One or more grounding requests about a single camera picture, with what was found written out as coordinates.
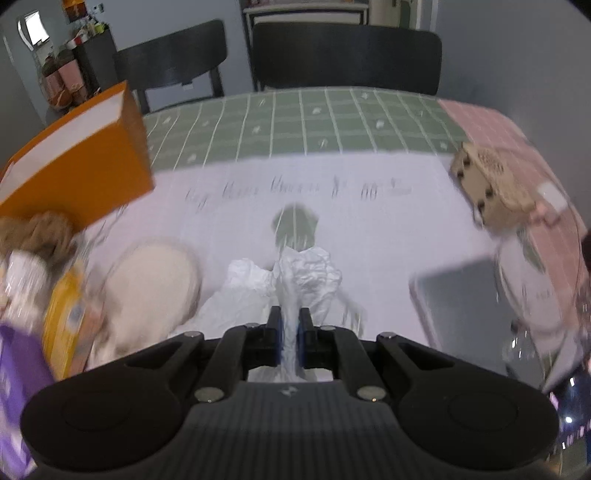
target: black chair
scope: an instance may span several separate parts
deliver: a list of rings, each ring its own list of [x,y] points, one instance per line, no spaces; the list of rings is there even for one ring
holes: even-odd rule
[[[129,87],[137,90],[142,113],[148,113],[147,89],[186,85],[206,72],[212,81],[213,96],[222,97],[217,66],[227,56],[223,22],[211,20],[121,50],[114,59],[119,80],[127,80]]]
[[[331,23],[259,23],[254,70],[273,88],[364,86],[435,95],[441,40],[405,28]]]

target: orange folder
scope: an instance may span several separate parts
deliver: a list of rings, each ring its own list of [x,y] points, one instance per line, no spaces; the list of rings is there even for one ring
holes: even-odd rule
[[[20,149],[0,181],[0,216],[61,212],[76,231],[154,188],[146,130],[123,82]]]

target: light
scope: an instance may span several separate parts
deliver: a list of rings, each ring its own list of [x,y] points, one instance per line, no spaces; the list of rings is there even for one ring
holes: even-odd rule
[[[49,38],[49,35],[47,35],[45,27],[43,27],[43,23],[41,22],[39,12],[27,15],[25,17],[25,23],[27,24],[27,30],[29,31],[31,43],[33,45],[37,45],[39,42],[44,42]]]

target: wall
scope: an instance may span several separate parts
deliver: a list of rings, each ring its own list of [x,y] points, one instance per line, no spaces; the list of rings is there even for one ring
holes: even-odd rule
[[[17,0],[0,15],[0,25],[14,59],[14,67],[20,75],[39,117],[47,124],[50,123],[50,121],[46,121],[50,107],[39,87],[33,53],[23,43],[17,28],[18,18],[36,10],[39,10],[41,21],[53,45],[57,47],[65,43],[69,39],[69,32],[66,17],[61,8],[61,0]],[[52,112],[49,114],[49,118],[53,119]]]
[[[37,135],[43,124],[17,71],[12,66],[0,29],[0,168]]]
[[[437,0],[421,0],[421,30],[430,30],[431,28],[431,13],[433,12],[433,1],[437,2]]]
[[[439,95],[496,108],[591,225],[591,22],[567,0],[441,0]]]
[[[226,28],[228,57],[220,65],[222,85],[227,95],[252,91],[246,40],[238,0],[96,0],[111,26],[118,50],[161,37],[183,28],[220,18]],[[87,0],[90,8],[93,0]],[[152,109],[191,98],[211,95],[208,75],[193,82],[192,90],[180,86],[148,91]]]

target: yellow package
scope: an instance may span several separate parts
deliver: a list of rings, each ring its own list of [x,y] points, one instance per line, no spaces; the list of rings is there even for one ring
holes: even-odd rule
[[[102,325],[102,306],[85,294],[84,266],[76,261],[58,280],[43,326],[43,354],[57,380],[84,370]]]

